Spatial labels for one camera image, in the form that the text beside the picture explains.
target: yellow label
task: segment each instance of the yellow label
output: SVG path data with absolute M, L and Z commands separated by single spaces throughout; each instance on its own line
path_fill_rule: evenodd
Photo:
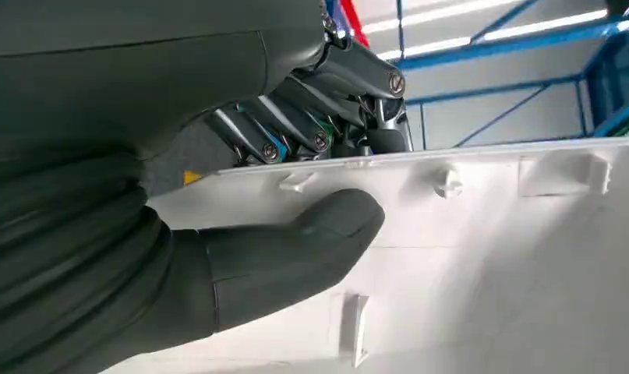
M 183 173 L 183 185 L 189 185 L 190 183 L 199 181 L 203 176 L 197 173 L 193 173 L 190 170 L 186 170 Z

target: robotic hand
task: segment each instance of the robotic hand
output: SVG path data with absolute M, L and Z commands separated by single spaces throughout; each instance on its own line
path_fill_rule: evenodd
M 269 94 L 225 105 L 204 121 L 238 165 L 413 151 L 401 72 L 323 14 L 316 63 L 297 68 Z
M 409 150 L 402 75 L 323 23 L 316 0 L 0 2 L 0 374 L 94 374 L 345 276 L 383 223 L 366 192 L 180 231 L 139 185 L 201 115 L 244 164 Z

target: white wall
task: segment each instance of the white wall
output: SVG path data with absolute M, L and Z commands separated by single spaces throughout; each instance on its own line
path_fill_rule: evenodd
M 427 2 L 404 0 L 405 14 L 413 14 L 471 0 Z M 394 0 L 355 0 L 364 24 L 396 17 Z M 449 19 L 440 19 L 405 28 L 405 46 L 410 47 L 454 37 L 476 34 L 515 4 L 497 6 Z M 603 0 L 539 0 L 507 26 L 520 26 L 591 12 L 605 8 Z M 398 49 L 398 32 L 388 30 L 369 34 L 372 49 L 378 53 Z M 541 80 L 580 72 L 603 40 L 562 44 L 551 48 L 478 58 L 406 72 L 407 98 L 426 97 L 459 90 L 500 86 Z M 448 148 L 523 100 L 532 91 L 518 91 L 459 101 L 427 104 L 422 130 L 419 108 L 409 108 L 416 149 L 422 149 L 422 131 L 427 149 Z M 586 122 L 591 118 L 586 89 L 583 87 Z M 468 145 L 500 143 L 527 139 L 577 136 L 581 133 L 578 102 L 573 84 L 548 89 L 536 99 L 483 132 Z

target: red pipe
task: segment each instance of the red pipe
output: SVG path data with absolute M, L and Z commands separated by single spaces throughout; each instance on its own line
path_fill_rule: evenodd
M 367 36 L 362 32 L 362 24 L 360 23 L 360 18 L 358 18 L 358 13 L 355 12 L 353 0 L 340 0 L 339 3 L 341 5 L 341 10 L 346 15 L 348 25 L 355 33 L 355 39 L 359 41 L 360 44 L 369 48 L 369 41 L 367 40 Z

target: fluorescent light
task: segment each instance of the fluorescent light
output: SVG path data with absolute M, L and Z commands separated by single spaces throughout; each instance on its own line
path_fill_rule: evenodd
M 395 58 L 400 58 L 401 57 L 401 51 L 400 50 L 395 50 L 395 51 L 388 51 L 388 52 L 383 52 L 383 53 L 379 53 L 378 55 L 376 55 L 378 58 L 380 58 L 381 60 L 394 60 Z
M 452 5 L 445 8 L 434 9 L 428 12 L 406 16 L 402 19 L 401 24 L 403 26 L 417 25 L 420 23 L 434 21 L 436 19 L 460 16 L 462 14 L 495 8 L 497 6 L 511 4 L 513 2 L 519 1 L 521 0 L 475 0 L 472 2 L 466 2 L 464 4 Z M 362 28 L 362 32 L 365 34 L 371 34 L 380 31 L 396 29 L 398 27 L 399 19 L 389 19 L 387 21 L 367 24 Z
M 493 31 L 485 35 L 483 39 L 486 41 L 495 41 L 508 37 L 517 37 L 520 35 L 538 33 L 544 30 L 556 29 L 558 27 L 596 21 L 598 19 L 606 18 L 607 16 L 607 9 L 597 10 L 596 12 L 583 13 L 576 16 L 552 19 L 550 21 L 531 23 L 525 26 L 510 27 L 508 29 Z
M 362 32 L 365 34 L 377 33 L 379 31 L 392 30 L 399 27 L 399 19 L 389 19 L 388 21 L 381 21 L 376 23 L 370 23 L 362 27 Z
M 436 19 L 460 16 L 461 14 L 495 8 L 497 6 L 519 1 L 521 0 L 475 0 L 473 2 L 464 2 L 463 4 L 459 5 L 452 5 L 446 8 L 434 9 L 429 12 L 406 16 L 401 20 L 401 24 L 404 26 L 417 25 L 419 23 L 435 21 Z
M 498 31 L 493 31 L 492 33 L 488 33 L 484 40 L 494 41 L 499 39 L 505 39 L 509 37 L 516 37 L 520 35 L 533 34 L 538 33 L 544 30 L 550 30 L 557 27 L 563 26 L 571 26 L 578 23 L 586 23 L 598 19 L 602 19 L 608 16 L 607 10 L 599 10 L 596 12 L 583 13 L 576 16 L 564 17 L 560 19 L 552 19 L 550 21 L 532 23 L 525 26 L 511 27 L 508 29 L 502 29 Z M 617 25 L 617 28 L 620 31 L 629 30 L 629 21 L 623 21 Z M 444 51 L 446 49 L 459 48 L 464 47 L 471 42 L 471 37 L 457 37 L 454 39 L 448 39 L 445 41 L 436 41 L 433 43 L 416 45 L 414 47 L 409 47 L 404 49 L 404 57 L 410 57 L 414 55 L 423 55 L 425 53 L 431 53 L 435 51 Z M 395 51 L 387 51 L 384 53 L 379 53 L 377 55 L 379 58 L 383 60 L 393 60 L 401 57 L 401 52 L 399 50 Z
M 447 39 L 446 41 L 436 41 L 434 43 L 417 45 L 415 47 L 404 49 L 404 56 L 409 57 L 414 55 L 422 55 L 424 53 L 463 47 L 470 44 L 470 40 L 470 37 L 456 37 L 454 39 Z

